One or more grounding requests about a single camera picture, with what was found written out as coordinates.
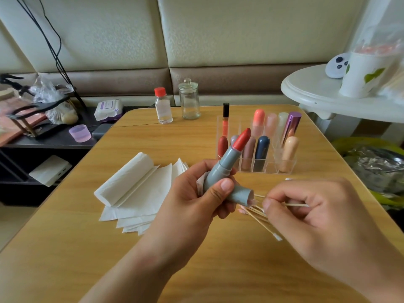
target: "white cup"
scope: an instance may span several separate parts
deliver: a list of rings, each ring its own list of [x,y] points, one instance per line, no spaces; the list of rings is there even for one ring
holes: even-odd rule
[[[339,93],[350,98],[369,96],[396,58],[352,52]]]

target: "black cap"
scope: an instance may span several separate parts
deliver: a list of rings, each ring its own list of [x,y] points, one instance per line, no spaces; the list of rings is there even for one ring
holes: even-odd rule
[[[223,118],[229,117],[230,103],[223,103]]]

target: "bottle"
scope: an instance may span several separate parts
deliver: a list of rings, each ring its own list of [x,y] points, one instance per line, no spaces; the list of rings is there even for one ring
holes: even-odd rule
[[[173,116],[171,115],[170,100],[166,96],[166,89],[164,87],[154,88],[154,94],[157,97],[155,110],[157,112],[158,121],[161,124],[171,123]]]
[[[178,85],[179,99],[181,101],[182,117],[195,120],[201,116],[199,111],[198,84],[186,78]]]

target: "wooden table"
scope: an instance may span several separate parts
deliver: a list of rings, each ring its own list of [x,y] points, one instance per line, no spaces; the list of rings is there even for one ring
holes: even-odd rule
[[[273,112],[296,106],[262,106]],[[258,106],[231,106],[251,117]],[[215,157],[220,106],[202,107],[196,121],[161,125],[153,109],[127,113],[66,177],[0,254],[1,302],[76,302],[138,240],[116,221],[99,222],[103,204],[93,192],[138,152],[155,164],[189,165]],[[305,114],[297,130],[292,178],[343,176],[355,185],[383,233],[404,252],[404,235]],[[280,174],[239,173],[237,180],[265,194]],[[251,217],[215,219],[189,264],[175,274],[160,302],[366,302],[349,287],[316,272],[286,242],[277,242]]]

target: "glass jar lid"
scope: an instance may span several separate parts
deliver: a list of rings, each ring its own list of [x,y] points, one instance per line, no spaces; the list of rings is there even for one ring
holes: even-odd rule
[[[183,83],[178,85],[179,91],[182,93],[191,93],[195,92],[198,89],[198,83],[191,81],[188,77],[184,80]]]

